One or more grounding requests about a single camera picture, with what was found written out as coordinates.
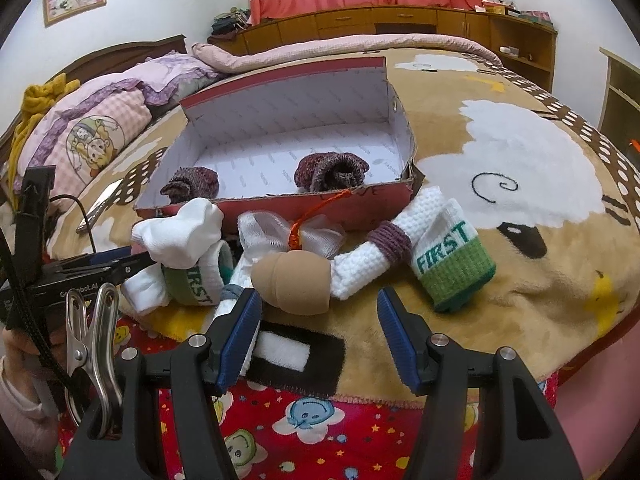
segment white bow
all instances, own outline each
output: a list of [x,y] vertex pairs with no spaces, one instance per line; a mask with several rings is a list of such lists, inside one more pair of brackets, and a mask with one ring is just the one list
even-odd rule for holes
[[[268,211],[250,211],[238,217],[238,233],[244,256],[252,264],[270,253],[289,251],[291,222]],[[344,242],[344,230],[318,215],[300,226],[302,249],[329,259]]]

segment wooden headboard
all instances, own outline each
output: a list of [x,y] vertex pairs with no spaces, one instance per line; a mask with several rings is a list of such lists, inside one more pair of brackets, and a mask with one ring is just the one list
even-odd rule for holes
[[[159,41],[135,41],[133,43],[108,46],[102,50],[82,56],[60,70],[58,74],[65,72],[68,81],[79,79],[81,83],[85,83],[94,77],[123,72],[136,66],[137,63],[142,63],[147,57],[161,57],[172,50],[183,54],[187,53],[184,36],[173,36]],[[0,136],[0,164],[4,164],[9,159],[11,139],[19,122],[20,113],[16,115],[11,125]]]

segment orange string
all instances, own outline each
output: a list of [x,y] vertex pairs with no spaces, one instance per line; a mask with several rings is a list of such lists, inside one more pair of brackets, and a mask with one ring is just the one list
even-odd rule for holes
[[300,249],[302,249],[302,244],[300,243],[300,226],[305,221],[307,221],[312,215],[314,215],[317,211],[321,210],[327,204],[350,195],[351,195],[351,190],[345,189],[340,193],[333,195],[331,198],[322,200],[321,203],[313,206],[309,211],[304,213],[298,220],[296,220],[294,224],[291,226],[291,231],[289,232],[289,250],[299,251]]

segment brown egg-shaped object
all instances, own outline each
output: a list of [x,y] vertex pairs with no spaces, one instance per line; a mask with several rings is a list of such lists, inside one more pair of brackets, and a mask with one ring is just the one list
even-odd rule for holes
[[289,314],[329,310],[331,263],[308,251],[268,254],[254,264],[251,281],[261,298]]

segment pink box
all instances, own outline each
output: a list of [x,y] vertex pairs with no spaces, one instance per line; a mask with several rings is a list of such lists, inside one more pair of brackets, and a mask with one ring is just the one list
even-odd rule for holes
[[181,101],[189,123],[136,202],[142,218],[169,216],[160,189],[180,167],[218,172],[223,230],[267,210],[295,221],[337,192],[308,193],[293,175],[314,152],[351,152],[369,163],[364,185],[319,213],[346,230],[394,218],[414,192],[415,140],[384,57],[304,62],[220,82]]

